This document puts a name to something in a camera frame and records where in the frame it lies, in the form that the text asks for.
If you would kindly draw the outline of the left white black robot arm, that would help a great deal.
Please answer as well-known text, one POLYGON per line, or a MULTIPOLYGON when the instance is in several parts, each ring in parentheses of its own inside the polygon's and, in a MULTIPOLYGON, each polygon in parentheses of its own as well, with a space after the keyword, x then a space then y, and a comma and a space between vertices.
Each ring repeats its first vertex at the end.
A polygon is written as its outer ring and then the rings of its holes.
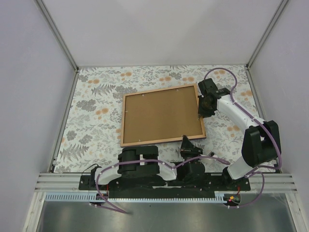
POLYGON ((127 147, 118 155, 118 165, 92 169, 89 183, 93 188, 100 190, 120 177, 149 177, 155 181, 188 182, 202 177, 205 173, 205 167, 200 162, 202 154, 203 150, 193 145, 185 135, 180 147, 180 155, 183 158, 180 163, 160 160, 158 147, 154 145, 127 147))

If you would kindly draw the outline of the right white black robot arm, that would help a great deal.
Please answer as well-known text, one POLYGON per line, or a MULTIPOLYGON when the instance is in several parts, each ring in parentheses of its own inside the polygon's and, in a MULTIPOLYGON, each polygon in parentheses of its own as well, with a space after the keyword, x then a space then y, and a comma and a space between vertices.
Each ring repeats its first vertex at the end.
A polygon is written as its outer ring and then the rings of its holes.
POLYGON ((281 165, 279 126, 276 122, 255 117, 238 103, 227 89, 219 89, 212 79, 198 83, 198 114, 211 117, 218 111, 228 117, 243 132, 241 157, 223 170, 222 187, 233 190, 239 179, 249 176, 264 163, 278 160, 281 165))

